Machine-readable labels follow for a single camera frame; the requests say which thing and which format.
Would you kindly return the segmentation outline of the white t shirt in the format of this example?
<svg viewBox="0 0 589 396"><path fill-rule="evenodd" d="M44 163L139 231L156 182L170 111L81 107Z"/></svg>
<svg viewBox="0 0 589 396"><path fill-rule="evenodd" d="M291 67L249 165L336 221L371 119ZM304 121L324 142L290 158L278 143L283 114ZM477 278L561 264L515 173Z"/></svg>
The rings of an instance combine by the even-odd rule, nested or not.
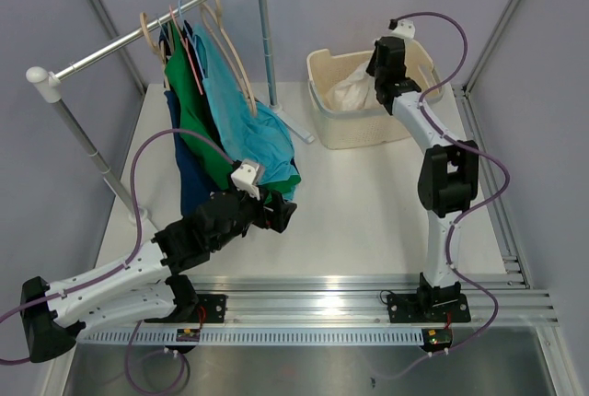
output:
<svg viewBox="0 0 589 396"><path fill-rule="evenodd" d="M335 84L326 95L326 105L333 111L360 111L380 106L375 94L375 79L366 70L369 61Z"/></svg>

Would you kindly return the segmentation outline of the wooden hanger of white shirt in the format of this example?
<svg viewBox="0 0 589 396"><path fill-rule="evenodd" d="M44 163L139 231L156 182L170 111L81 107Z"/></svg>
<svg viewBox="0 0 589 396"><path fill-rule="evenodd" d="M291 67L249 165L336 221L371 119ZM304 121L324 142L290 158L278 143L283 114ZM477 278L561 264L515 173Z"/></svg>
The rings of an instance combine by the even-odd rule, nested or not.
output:
<svg viewBox="0 0 589 396"><path fill-rule="evenodd" d="M236 47L225 30L223 20L224 11L221 0L213 1L214 7L209 6L207 3L202 3L200 5L202 24L213 38L216 46L224 56L226 63L229 65L238 87L248 105L250 115L256 117L258 114L257 100L245 66L242 63Z"/></svg>

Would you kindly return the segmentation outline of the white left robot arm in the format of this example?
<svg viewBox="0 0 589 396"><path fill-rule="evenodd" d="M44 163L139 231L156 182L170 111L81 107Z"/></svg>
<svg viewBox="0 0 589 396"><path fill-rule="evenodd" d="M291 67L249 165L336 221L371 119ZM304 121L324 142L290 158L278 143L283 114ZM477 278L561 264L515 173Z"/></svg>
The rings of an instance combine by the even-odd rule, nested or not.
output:
<svg viewBox="0 0 589 396"><path fill-rule="evenodd" d="M199 298L186 271L208 262L252 226L284 232L296 208L278 192L260 199L217 192L191 215L156 232L134 255L62 281L29 279L20 311L29 361L52 360L110 325L191 319Z"/></svg>

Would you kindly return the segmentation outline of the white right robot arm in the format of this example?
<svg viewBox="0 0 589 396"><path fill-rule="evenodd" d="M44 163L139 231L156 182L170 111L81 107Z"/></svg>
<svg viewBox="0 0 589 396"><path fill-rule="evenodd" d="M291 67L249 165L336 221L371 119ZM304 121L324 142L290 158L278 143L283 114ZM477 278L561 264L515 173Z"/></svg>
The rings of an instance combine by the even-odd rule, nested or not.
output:
<svg viewBox="0 0 589 396"><path fill-rule="evenodd" d="M367 74L375 79L377 101L410 133L422 151L417 193L428 217L426 265L415 292L388 292L386 305L392 323L471 321L466 296L456 275L459 249L457 220L478 196L479 156L437 124L423 97L423 89L407 76L406 45L401 38L386 36L375 41Z"/></svg>

